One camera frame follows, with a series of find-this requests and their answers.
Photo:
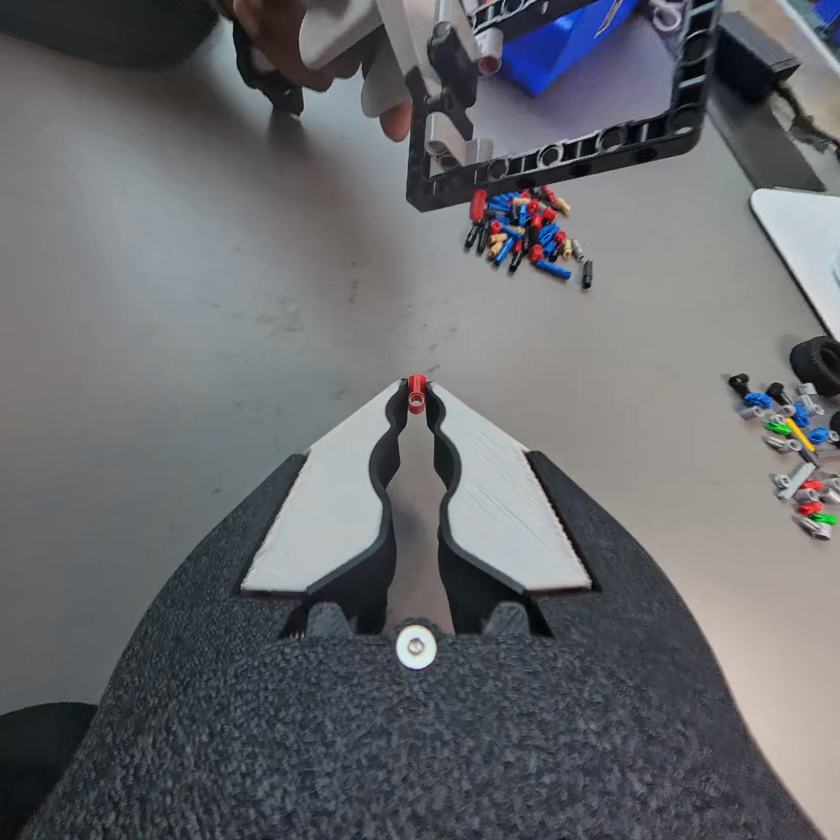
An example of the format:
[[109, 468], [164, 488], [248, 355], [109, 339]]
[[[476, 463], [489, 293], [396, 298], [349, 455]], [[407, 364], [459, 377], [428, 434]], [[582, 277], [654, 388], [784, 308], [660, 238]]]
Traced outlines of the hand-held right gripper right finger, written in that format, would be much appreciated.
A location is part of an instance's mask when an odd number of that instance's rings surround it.
[[455, 633], [483, 633], [511, 603], [527, 631], [551, 635], [538, 600], [591, 594], [593, 579], [531, 450], [435, 381], [426, 420], [444, 485], [437, 566]]

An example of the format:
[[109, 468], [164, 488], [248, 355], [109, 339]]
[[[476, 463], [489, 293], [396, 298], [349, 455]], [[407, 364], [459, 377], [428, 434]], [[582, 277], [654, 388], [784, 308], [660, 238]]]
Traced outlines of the black rubber toy tire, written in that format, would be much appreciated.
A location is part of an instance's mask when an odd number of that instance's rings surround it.
[[839, 342], [825, 335], [798, 343], [790, 352], [791, 369], [801, 382], [817, 389], [839, 388]]

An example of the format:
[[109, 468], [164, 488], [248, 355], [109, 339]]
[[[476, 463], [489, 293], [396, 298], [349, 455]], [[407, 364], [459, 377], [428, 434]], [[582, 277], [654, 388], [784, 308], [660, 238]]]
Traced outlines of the black building frame assembly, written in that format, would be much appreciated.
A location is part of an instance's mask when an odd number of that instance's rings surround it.
[[689, 152], [706, 112], [721, 2], [677, 2], [677, 26], [647, 12], [546, 92], [501, 80], [503, 49], [591, 2], [437, 2], [427, 54], [443, 90], [413, 103], [406, 200], [420, 212]]

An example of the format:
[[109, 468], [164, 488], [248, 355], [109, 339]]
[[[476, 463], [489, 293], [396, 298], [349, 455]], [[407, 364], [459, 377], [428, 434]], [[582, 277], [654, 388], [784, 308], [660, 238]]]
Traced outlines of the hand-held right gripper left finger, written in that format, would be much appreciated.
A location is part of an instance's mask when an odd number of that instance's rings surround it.
[[385, 628], [396, 572], [388, 487], [401, 466], [408, 380], [388, 385], [321, 436], [245, 567], [239, 593], [296, 601], [302, 628], [317, 604], [341, 607], [359, 634]]

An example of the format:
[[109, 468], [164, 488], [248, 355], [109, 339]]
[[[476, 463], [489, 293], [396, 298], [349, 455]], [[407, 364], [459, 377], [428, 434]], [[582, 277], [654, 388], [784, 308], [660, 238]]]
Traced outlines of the black power adapter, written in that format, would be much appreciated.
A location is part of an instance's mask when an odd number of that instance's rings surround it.
[[717, 25], [715, 74], [746, 102], [765, 100], [801, 67], [801, 59], [741, 12], [723, 13]]

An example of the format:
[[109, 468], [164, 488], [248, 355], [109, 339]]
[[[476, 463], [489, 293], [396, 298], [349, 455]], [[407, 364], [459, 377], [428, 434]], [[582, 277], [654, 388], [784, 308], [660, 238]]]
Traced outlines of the cluster of mixed small parts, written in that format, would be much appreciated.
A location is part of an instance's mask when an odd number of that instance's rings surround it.
[[838, 538], [838, 425], [820, 425], [824, 407], [812, 383], [788, 392], [781, 382], [760, 390], [745, 373], [726, 377], [736, 397], [733, 409], [752, 425], [774, 453], [779, 469], [770, 473], [774, 498], [811, 540]]

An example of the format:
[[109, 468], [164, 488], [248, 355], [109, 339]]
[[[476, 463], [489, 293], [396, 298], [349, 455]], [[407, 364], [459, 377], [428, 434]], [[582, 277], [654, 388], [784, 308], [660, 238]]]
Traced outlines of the pile of small connector pins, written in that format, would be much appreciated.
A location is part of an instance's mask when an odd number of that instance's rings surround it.
[[594, 263], [581, 242], [563, 226], [571, 205], [551, 186], [540, 185], [491, 196], [475, 190], [468, 202], [469, 228], [463, 251], [483, 258], [491, 268], [510, 276], [531, 266], [558, 281], [579, 270], [580, 287], [593, 287]]

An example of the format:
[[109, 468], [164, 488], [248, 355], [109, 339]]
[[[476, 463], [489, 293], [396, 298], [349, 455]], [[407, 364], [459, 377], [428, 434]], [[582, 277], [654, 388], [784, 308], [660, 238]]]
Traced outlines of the grey desk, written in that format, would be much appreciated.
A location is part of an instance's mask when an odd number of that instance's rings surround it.
[[148, 604], [286, 457], [425, 373], [668, 574], [838, 838], [838, 540], [774, 498], [726, 380], [821, 328], [718, 133], [557, 189], [594, 286], [416, 213], [360, 82], [270, 132], [220, 28], [161, 76], [2, 37], [2, 713], [98, 702]]

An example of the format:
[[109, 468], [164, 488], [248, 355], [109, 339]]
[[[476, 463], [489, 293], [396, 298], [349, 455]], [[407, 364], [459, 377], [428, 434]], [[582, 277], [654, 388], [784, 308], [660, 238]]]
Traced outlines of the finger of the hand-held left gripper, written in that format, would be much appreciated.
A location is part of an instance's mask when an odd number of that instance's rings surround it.
[[435, 2], [362, 1], [362, 113], [381, 117], [403, 102], [436, 99], [443, 86], [427, 54]]

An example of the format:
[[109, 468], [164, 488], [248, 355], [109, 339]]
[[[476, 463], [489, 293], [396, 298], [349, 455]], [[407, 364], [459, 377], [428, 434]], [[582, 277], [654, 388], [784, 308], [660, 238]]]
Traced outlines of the white book stand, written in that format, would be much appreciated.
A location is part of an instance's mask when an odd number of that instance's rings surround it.
[[760, 188], [749, 204], [826, 333], [838, 340], [839, 197]]

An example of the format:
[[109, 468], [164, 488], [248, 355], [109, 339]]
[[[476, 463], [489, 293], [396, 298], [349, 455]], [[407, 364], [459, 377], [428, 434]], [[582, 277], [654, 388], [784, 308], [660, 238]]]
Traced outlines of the person's left hand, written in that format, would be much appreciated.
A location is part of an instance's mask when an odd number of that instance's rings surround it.
[[302, 104], [303, 92], [325, 92], [337, 80], [350, 79], [359, 71], [367, 78], [375, 61], [390, 48], [383, 28], [375, 29], [361, 41], [318, 69], [302, 61], [299, 50], [301, 24], [307, 10], [300, 2], [213, 2], [217, 11], [244, 37], [246, 82], [253, 81], [272, 106], [272, 120], [299, 119], [295, 106]]

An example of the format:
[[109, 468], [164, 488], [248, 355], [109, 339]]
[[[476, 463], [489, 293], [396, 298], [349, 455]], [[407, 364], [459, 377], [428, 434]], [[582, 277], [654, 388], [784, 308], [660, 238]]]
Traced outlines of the blue plastic bin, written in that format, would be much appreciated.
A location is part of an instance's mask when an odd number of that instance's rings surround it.
[[638, 1], [591, 2], [506, 42], [498, 77], [536, 98], [636, 12]]

